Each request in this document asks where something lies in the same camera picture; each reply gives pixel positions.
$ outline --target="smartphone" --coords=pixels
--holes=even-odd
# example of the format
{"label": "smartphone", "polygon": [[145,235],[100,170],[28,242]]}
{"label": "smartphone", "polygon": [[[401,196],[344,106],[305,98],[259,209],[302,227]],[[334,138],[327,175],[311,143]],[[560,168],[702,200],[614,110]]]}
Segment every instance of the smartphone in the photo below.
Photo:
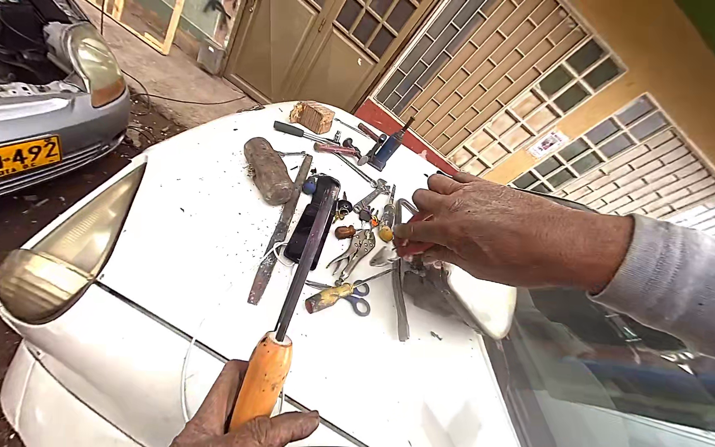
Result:
{"label": "smartphone", "polygon": [[[303,215],[300,216],[300,221],[297,222],[292,237],[288,240],[288,245],[285,250],[283,250],[283,256],[291,259],[293,262],[299,263],[300,258],[302,258],[305,243],[307,242],[308,235],[311,234],[311,229],[313,229],[313,222],[316,220],[316,214],[319,213],[319,208],[324,201],[324,192],[332,183],[340,185],[338,180],[330,176],[319,176],[316,180],[316,191],[313,193],[311,203],[305,205]],[[327,225],[324,229],[325,236],[330,233],[330,226],[333,224],[337,203],[338,201],[333,203],[333,207],[327,215]],[[319,263],[319,257],[322,255],[325,239],[327,238],[323,237],[322,240],[319,241],[319,248],[316,250],[316,256],[313,258],[311,270],[316,269],[316,265]]]}

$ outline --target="windshield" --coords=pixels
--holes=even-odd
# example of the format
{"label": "windshield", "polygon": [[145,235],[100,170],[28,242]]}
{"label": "windshield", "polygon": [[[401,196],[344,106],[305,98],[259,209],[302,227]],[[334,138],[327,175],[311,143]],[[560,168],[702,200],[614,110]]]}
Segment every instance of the windshield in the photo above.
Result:
{"label": "windshield", "polygon": [[565,289],[519,289],[485,343],[522,445],[715,445],[715,360]]}

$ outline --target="brown door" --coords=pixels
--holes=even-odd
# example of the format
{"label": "brown door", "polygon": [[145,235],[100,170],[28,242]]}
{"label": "brown door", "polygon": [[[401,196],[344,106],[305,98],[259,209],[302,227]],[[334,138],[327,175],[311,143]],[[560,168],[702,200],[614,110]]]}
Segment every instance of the brown door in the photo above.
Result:
{"label": "brown door", "polygon": [[226,78],[263,103],[352,111],[434,0],[243,0]]}

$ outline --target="blue bottle jack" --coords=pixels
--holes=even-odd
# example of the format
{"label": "blue bottle jack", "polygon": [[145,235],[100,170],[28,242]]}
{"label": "blue bottle jack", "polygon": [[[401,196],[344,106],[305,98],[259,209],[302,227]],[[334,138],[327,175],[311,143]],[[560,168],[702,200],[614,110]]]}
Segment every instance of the blue bottle jack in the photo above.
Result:
{"label": "blue bottle jack", "polygon": [[388,140],[382,145],[382,147],[369,159],[369,164],[378,171],[382,171],[385,168],[385,163],[388,159],[399,149],[402,144],[402,138],[404,134],[407,133],[407,129],[412,124],[415,116],[411,116],[407,121],[407,124],[399,129],[395,134],[388,137]]}

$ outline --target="engine bay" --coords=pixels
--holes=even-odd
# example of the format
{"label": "engine bay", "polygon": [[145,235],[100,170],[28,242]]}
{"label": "engine bay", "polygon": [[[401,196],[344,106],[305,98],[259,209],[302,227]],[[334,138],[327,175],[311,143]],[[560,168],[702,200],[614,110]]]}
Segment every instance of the engine bay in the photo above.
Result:
{"label": "engine bay", "polygon": [[29,0],[0,2],[0,85],[49,84],[66,77],[49,59],[43,27],[57,18],[70,21],[56,5],[47,14],[46,2],[42,6]]}

